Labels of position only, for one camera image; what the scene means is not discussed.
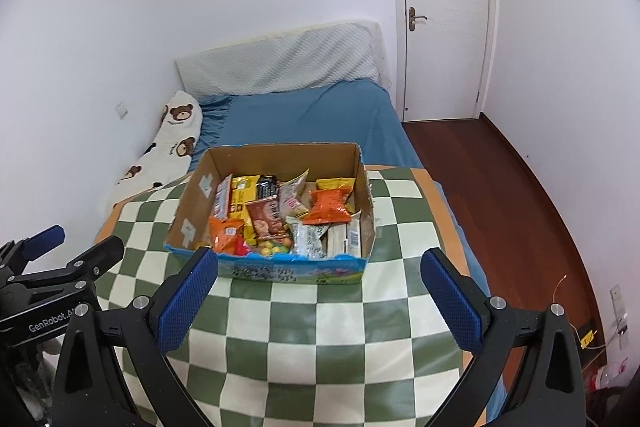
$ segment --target snack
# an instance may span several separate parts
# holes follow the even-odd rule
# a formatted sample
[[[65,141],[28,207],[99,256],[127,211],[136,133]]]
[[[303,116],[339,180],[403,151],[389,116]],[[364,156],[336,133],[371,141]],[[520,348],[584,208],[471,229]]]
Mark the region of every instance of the snack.
[[[229,174],[224,180],[220,182],[218,188],[216,188],[216,198],[213,201],[213,209],[211,215],[218,219],[226,219],[229,217],[229,201],[231,196],[231,178],[232,174]]]
[[[280,215],[282,217],[303,217],[308,214],[309,209],[300,201],[300,196],[302,195],[302,190],[305,188],[308,174],[309,169],[297,178],[293,178],[291,181],[280,185],[278,198],[280,200]]]
[[[311,197],[314,206],[302,220],[304,225],[324,225],[330,223],[349,223],[351,214],[344,204],[351,189],[348,187],[314,190]]]
[[[331,225],[326,233],[326,255],[330,259],[340,253],[345,253],[347,242],[347,224]]]
[[[251,252],[251,248],[245,243],[244,237],[242,235],[238,235],[238,240],[236,240],[236,249],[234,250],[234,255],[238,257],[244,257],[249,252]]]
[[[328,188],[348,187],[351,192],[355,184],[356,184],[356,178],[325,178],[322,180],[316,180],[316,187],[318,187],[319,190],[327,190]],[[353,214],[356,211],[353,201],[351,201],[351,198],[347,200],[345,206],[350,214]]]
[[[262,254],[265,257],[274,253],[289,253],[292,244],[292,240],[288,235],[286,235],[282,239],[258,241],[258,253]]]
[[[244,240],[252,246],[255,245],[255,232],[245,204],[247,201],[255,201],[258,179],[260,176],[238,176],[231,179],[229,217],[244,220]]]
[[[347,224],[347,250],[346,253],[354,257],[362,257],[360,246],[360,211],[351,216],[351,222]]]
[[[287,232],[284,221],[280,217],[277,194],[261,200],[249,201],[246,207],[258,240],[286,237]]]
[[[306,255],[309,259],[324,259],[326,252],[322,248],[321,237],[329,229],[328,225],[304,225],[296,217],[287,217],[287,225],[293,235],[291,253]]]
[[[236,251],[236,242],[242,237],[242,219],[218,219],[209,217],[209,230],[211,232],[211,249],[218,253],[232,255]]]
[[[261,200],[278,193],[278,179],[276,176],[263,174],[258,178],[255,190],[255,199]]]

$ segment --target cartoon print on box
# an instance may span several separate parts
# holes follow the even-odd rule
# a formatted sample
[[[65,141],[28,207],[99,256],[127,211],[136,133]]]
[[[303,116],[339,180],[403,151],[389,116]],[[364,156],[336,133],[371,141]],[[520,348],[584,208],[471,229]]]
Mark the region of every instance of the cartoon print on box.
[[[195,145],[196,139],[191,136],[174,145],[169,154],[173,154],[175,152],[180,157],[191,156]]]
[[[193,111],[193,104],[179,105],[178,107],[171,108],[171,116],[175,121],[189,120],[191,118],[191,112]]]
[[[122,179],[129,180],[130,178],[138,174],[140,171],[142,171],[142,167],[140,165],[133,165],[122,177]]]

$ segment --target door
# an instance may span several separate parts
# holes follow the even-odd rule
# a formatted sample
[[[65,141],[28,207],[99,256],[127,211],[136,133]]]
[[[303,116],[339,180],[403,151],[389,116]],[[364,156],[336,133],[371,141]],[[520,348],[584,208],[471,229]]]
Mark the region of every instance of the door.
[[[478,99],[489,0],[406,0],[404,121],[472,118]]]

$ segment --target yellow snack package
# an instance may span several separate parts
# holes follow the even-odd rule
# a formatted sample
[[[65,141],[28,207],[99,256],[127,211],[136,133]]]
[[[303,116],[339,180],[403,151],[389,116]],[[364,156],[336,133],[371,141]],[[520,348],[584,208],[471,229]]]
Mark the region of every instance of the yellow snack package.
[[[316,180],[316,187],[318,190],[329,190],[329,188],[350,188],[353,190],[353,186],[356,184],[356,178],[325,178],[322,180]],[[355,214],[356,208],[353,204],[353,196],[349,196],[349,199],[344,204],[347,212]]]
[[[231,179],[231,205],[229,217],[244,221],[243,235],[247,244],[255,246],[254,226],[246,209],[247,201],[255,201],[260,176],[238,176]]]

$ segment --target plastic bottle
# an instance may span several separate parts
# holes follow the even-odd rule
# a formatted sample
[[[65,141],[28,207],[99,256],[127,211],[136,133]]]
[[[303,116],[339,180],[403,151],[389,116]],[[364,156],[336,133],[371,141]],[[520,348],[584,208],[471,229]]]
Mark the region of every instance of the plastic bottle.
[[[607,365],[603,365],[601,368],[599,368],[599,370],[591,373],[584,380],[584,388],[587,393],[592,393],[593,391],[597,391],[598,389],[604,389],[605,387],[608,387],[614,378],[624,373],[627,360],[628,358],[623,360],[622,362],[607,363]]]

